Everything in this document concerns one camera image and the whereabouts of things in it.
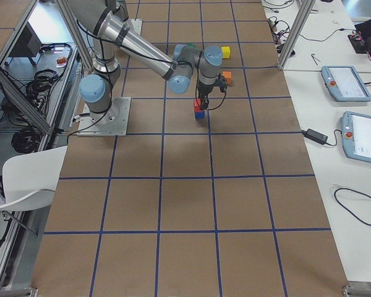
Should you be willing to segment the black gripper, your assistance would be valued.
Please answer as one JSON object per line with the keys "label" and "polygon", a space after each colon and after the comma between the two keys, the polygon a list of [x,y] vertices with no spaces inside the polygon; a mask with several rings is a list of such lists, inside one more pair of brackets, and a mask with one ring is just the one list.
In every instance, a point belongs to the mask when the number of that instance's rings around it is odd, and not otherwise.
{"label": "black gripper", "polygon": [[197,103],[198,107],[202,108],[203,110],[208,109],[209,105],[209,94],[213,91],[213,89],[216,87],[216,84],[204,84],[203,82],[197,82]]}

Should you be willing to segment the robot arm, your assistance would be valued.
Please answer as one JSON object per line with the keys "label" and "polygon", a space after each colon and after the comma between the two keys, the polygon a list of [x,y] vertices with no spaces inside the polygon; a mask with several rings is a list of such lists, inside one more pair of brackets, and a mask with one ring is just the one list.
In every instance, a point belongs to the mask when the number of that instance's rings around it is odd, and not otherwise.
{"label": "robot arm", "polygon": [[69,1],[75,19],[98,41],[117,46],[168,82],[170,91],[183,94],[197,73],[195,117],[202,118],[209,107],[209,94],[215,87],[225,94],[227,81],[220,73],[223,53],[218,46],[198,49],[176,45],[169,57],[133,31],[125,1]]}

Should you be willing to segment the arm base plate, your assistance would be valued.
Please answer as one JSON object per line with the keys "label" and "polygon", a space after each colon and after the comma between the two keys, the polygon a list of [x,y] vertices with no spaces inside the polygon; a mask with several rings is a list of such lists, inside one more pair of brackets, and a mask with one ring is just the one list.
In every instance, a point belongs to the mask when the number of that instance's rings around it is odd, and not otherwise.
{"label": "arm base plate", "polygon": [[89,114],[90,110],[85,103],[83,113],[89,115],[81,118],[76,135],[81,137],[126,136],[130,106],[131,97],[114,97],[108,113],[96,123],[102,114]]}
{"label": "arm base plate", "polygon": [[138,35],[141,35],[142,24],[143,24],[142,19],[129,19],[128,24],[135,33],[137,33]]}

